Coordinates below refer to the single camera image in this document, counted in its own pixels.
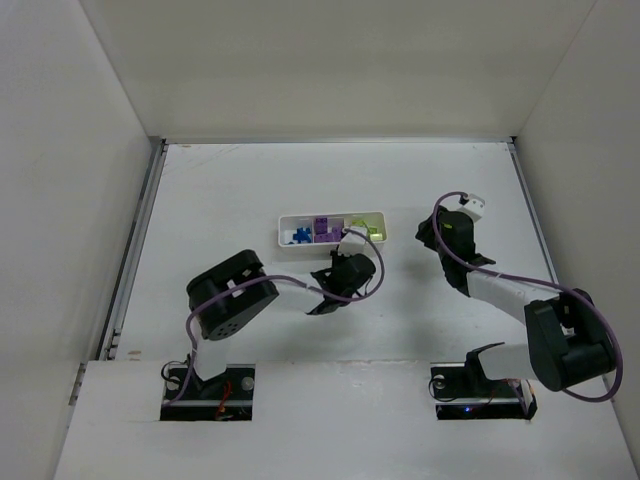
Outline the purple lego brick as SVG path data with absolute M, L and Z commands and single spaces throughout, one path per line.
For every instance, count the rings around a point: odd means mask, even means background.
M 343 227 L 331 227 L 324 231 L 317 231 L 314 235 L 315 243 L 339 243 L 344 236 Z

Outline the purple curved studded lego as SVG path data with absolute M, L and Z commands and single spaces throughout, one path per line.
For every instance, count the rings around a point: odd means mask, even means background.
M 315 236 L 322 236 L 328 233 L 328 218 L 315 217 L 313 222 L 313 231 Z

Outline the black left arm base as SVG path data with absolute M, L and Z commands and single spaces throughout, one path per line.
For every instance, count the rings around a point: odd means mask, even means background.
M 164 367 L 163 399 L 159 419 L 167 422 L 245 422 L 253 417 L 256 368 L 230 365 L 221 375 L 202 381 L 193 375 L 183 396 L 176 401 L 187 373 L 187 366 Z

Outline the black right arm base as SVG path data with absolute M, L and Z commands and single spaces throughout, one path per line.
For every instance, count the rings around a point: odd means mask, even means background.
M 440 421 L 525 420 L 538 411 L 528 380 L 490 380 L 479 355 L 501 343 L 489 344 L 466 354 L 463 362 L 432 363 L 428 391 Z

